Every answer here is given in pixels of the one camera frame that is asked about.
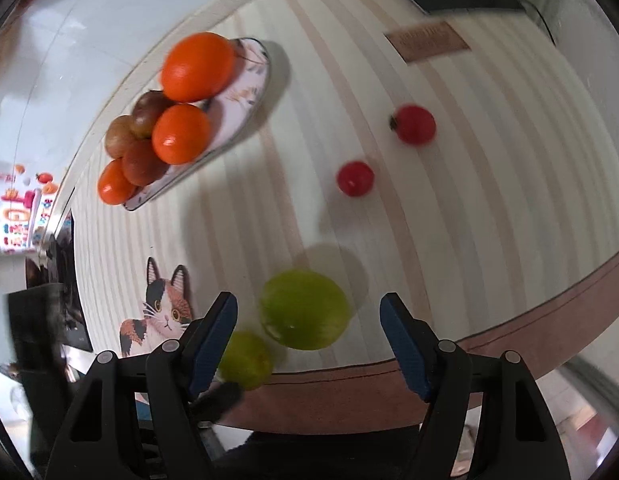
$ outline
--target fruit plate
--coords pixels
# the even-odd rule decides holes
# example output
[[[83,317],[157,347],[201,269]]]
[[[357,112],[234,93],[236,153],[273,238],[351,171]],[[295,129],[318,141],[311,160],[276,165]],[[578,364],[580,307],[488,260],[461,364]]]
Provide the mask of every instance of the fruit plate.
[[[261,103],[270,77],[270,60],[263,44],[253,38],[238,38],[241,65],[234,81],[221,93],[197,105],[204,110],[212,126],[212,142],[192,162],[170,166],[163,177],[143,187],[123,207],[134,211],[158,196],[184,176],[202,167],[232,146]]]

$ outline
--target blue gripper pad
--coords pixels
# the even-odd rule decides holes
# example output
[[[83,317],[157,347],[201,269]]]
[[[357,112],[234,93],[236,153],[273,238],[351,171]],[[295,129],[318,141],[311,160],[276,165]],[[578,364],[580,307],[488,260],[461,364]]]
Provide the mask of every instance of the blue gripper pad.
[[[238,303],[231,294],[194,357],[192,380],[189,384],[189,393],[192,398],[195,399],[210,387],[216,368],[219,367],[225,347],[236,326],[237,318]]]
[[[423,402],[429,402],[432,396],[432,385],[425,373],[425,359],[398,317],[391,297],[392,294],[386,294],[381,300],[381,326],[396,356],[407,387],[418,394]]]

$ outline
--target screw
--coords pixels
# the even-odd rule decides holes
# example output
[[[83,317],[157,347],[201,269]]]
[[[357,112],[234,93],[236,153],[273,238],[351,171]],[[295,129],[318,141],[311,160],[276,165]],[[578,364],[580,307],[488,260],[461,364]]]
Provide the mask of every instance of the screw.
[[[446,354],[451,354],[456,350],[456,343],[454,341],[450,341],[449,339],[443,339],[438,342],[438,348]]]
[[[178,344],[178,341],[176,339],[168,339],[160,347],[165,352],[174,352],[174,351],[178,350],[179,346],[180,345]]]
[[[112,357],[114,357],[114,354],[112,354],[112,352],[110,352],[109,350],[106,350],[104,352],[101,352],[96,357],[96,360],[102,365],[104,365],[105,363],[109,363],[112,360]]]
[[[513,364],[516,363],[520,363],[521,362],[521,356],[518,355],[515,351],[513,350],[508,350],[507,352],[505,352],[505,358]]]

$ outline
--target cat ear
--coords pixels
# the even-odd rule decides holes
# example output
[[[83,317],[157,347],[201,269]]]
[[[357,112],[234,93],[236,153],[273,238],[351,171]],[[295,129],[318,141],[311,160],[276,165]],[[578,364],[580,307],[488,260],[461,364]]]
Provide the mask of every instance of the cat ear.
[[[147,278],[148,285],[150,283],[155,282],[156,280],[160,278],[158,274],[158,266],[156,262],[154,261],[154,258],[152,258],[151,256],[148,258],[148,268],[147,268],[146,278]]]
[[[184,298],[187,297],[187,292],[189,289],[189,277],[187,275],[187,269],[185,266],[179,265],[174,269],[174,274],[172,274],[172,280],[170,281],[172,286],[179,291]]]

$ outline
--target cherry tomato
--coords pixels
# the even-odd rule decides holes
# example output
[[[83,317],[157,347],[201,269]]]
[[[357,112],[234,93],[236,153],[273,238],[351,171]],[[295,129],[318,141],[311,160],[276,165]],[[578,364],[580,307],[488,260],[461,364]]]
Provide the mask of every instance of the cherry tomato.
[[[336,183],[347,196],[363,196],[374,185],[374,172],[360,160],[348,162],[338,171]]]
[[[136,186],[123,175],[123,163],[120,158],[107,164],[98,177],[97,188],[101,200],[109,205],[122,204],[136,191]]]
[[[41,183],[41,184],[47,184],[48,182],[51,182],[54,180],[54,177],[52,176],[51,173],[38,173],[36,175],[36,179]]]
[[[389,120],[389,127],[408,144],[427,144],[436,134],[436,120],[420,106],[404,105]]]

